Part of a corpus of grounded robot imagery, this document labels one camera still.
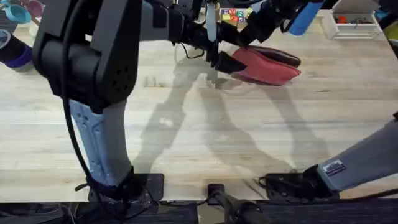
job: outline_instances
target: label sticker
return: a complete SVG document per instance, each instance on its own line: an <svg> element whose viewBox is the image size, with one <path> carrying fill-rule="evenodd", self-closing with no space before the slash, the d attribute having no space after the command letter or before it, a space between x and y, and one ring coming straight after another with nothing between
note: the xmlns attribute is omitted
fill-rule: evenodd
<svg viewBox="0 0 398 224"><path fill-rule="evenodd" d="M329 177L336 175L345 169L346 167L339 159L323 167L323 171L325 171Z"/></svg>

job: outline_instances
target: black bracket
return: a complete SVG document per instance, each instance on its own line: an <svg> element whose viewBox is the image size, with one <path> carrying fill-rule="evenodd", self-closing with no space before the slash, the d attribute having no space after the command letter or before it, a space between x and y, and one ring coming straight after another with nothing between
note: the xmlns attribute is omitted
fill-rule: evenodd
<svg viewBox="0 0 398 224"><path fill-rule="evenodd" d="M304 179L303 174L267 174L264 188L270 201L277 203L308 203L338 200L338 194L316 197L315 189Z"/></svg>
<svg viewBox="0 0 398 224"><path fill-rule="evenodd" d="M220 205L217 199L214 198L214 195L217 192L225 193L225 186L223 184L209 184L207 186L207 204L212 206Z"/></svg>
<svg viewBox="0 0 398 224"><path fill-rule="evenodd" d="M163 174L133 174L132 177L123 183L123 198L125 202L144 202L150 204L152 201L160 201L164 194ZM118 200L101 194L104 202L119 202ZM89 202L97 202L98 199L92 188L88 194Z"/></svg>

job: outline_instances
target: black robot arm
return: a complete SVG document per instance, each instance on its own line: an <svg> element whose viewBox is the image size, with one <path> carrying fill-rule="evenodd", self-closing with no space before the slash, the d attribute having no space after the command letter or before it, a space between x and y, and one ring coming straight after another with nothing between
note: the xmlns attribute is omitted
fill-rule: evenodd
<svg viewBox="0 0 398 224"><path fill-rule="evenodd" d="M156 1L50 1L35 39L34 65L53 93L63 98L67 121L72 116L76 122L90 169L76 141L73 145L87 170L88 185L100 195L127 200L133 197L132 188L140 189L132 183L145 184L140 181L145 178L134 173L124 133L124 108L137 78L140 41L168 40L203 49L211 66L230 73L238 68L231 66L228 54L218 52L219 42L246 46L254 39L264 41L285 20L294 20L309 1L317 0L268 0L249 16L248 28L241 33L235 26L217 23L212 41L207 29L193 21L199 0L192 1L191 11ZM67 124L73 140L72 122ZM157 177L153 179L162 189L163 177Z"/></svg>

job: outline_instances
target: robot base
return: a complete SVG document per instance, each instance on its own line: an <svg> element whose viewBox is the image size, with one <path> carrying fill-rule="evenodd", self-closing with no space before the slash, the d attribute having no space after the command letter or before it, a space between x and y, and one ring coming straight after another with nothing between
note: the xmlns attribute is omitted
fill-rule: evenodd
<svg viewBox="0 0 398 224"><path fill-rule="evenodd" d="M307 203L307 199L299 197L303 180L303 174L267 174L265 189L267 197L272 202L277 203ZM313 202L327 202L329 200L339 200L340 196L334 194L328 198L315 198Z"/></svg>
<svg viewBox="0 0 398 224"><path fill-rule="evenodd" d="M128 183L125 184L128 195L124 195L128 202L141 201L151 203L160 201L164 194L164 175L163 174L134 174ZM109 197L101 196L104 202L117 202ZM97 202L93 189L88 194L89 202Z"/></svg>

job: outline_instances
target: wooden table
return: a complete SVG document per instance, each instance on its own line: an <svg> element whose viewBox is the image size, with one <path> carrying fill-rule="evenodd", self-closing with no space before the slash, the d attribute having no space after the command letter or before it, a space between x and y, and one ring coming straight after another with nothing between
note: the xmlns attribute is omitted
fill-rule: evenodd
<svg viewBox="0 0 398 224"><path fill-rule="evenodd" d="M26 28L16 35L32 43ZM326 40L319 20L302 37L276 31L264 45L302 59L302 74L285 86L244 83L200 58L186 59L179 45L142 43L139 80L126 111L136 171L165 175L164 200L204 199L209 183L225 184L238 198L265 198L253 177L303 171L392 119L398 61L381 39ZM3 65L0 71L0 202L85 201L88 189L73 190L85 176L60 98L35 72L20 74ZM392 176L343 196L397 184Z"/></svg>

